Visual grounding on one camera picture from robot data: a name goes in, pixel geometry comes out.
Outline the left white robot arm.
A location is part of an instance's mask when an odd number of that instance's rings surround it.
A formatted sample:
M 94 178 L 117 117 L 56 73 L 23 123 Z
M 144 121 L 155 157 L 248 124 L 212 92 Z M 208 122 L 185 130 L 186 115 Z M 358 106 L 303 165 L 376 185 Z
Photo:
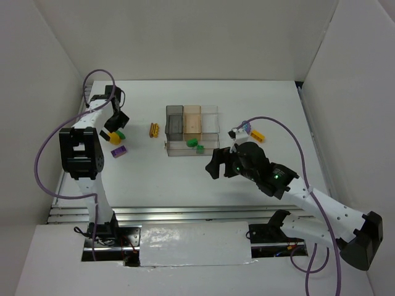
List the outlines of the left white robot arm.
M 103 243 L 119 239 L 119 224 L 102 183 L 104 154 L 99 138 L 109 141 L 106 132 L 116 132 L 128 123 L 129 117 L 121 111 L 123 94 L 119 87 L 107 85 L 104 94 L 91 98 L 87 114 L 59 131 L 62 167 L 75 180 L 88 209 L 86 237 Z

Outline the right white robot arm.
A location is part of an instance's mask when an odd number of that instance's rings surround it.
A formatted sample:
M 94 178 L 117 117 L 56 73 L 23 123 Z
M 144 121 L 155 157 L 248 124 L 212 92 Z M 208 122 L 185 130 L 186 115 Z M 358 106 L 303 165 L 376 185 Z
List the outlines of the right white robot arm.
M 205 167 L 212 179 L 219 178 L 221 165 L 225 166 L 226 178 L 242 176 L 265 195 L 294 205 L 315 218 L 311 221 L 278 210 L 267 226 L 273 236 L 300 238 L 337 249 L 352 267 L 369 270 L 383 241 L 383 219 L 379 214 L 354 210 L 308 186 L 293 170 L 271 162 L 253 142 L 214 149 Z

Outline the green sloped lego brick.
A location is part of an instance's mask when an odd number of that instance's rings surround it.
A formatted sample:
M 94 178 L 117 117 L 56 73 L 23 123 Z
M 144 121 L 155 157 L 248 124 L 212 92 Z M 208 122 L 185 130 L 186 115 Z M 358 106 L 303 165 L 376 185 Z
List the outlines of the green sloped lego brick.
M 119 136 L 120 139 L 126 139 L 126 136 L 121 131 L 116 131 L 116 134 Z

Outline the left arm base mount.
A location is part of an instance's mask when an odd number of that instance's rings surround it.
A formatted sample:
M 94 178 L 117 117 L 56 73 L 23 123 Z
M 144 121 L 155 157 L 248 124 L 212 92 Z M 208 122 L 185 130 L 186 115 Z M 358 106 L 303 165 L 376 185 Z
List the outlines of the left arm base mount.
M 119 228 L 117 238 L 99 238 L 92 241 L 84 234 L 82 262 L 116 261 L 127 267 L 139 267 L 141 228 Z

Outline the brown yellow lego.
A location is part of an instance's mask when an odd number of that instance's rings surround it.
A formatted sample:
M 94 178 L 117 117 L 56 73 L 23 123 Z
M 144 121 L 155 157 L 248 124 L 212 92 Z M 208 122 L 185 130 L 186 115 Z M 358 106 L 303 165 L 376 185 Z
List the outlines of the brown yellow lego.
M 149 137 L 150 138 L 158 138 L 159 136 L 159 124 L 158 123 L 151 123 L 149 129 Z

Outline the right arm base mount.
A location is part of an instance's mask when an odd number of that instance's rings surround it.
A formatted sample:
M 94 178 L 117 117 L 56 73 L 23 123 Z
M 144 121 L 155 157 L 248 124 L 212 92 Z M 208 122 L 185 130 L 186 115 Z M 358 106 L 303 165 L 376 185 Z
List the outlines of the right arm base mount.
M 251 244 L 252 258 L 307 256 L 305 242 L 290 238 L 269 224 L 250 224 L 246 238 Z

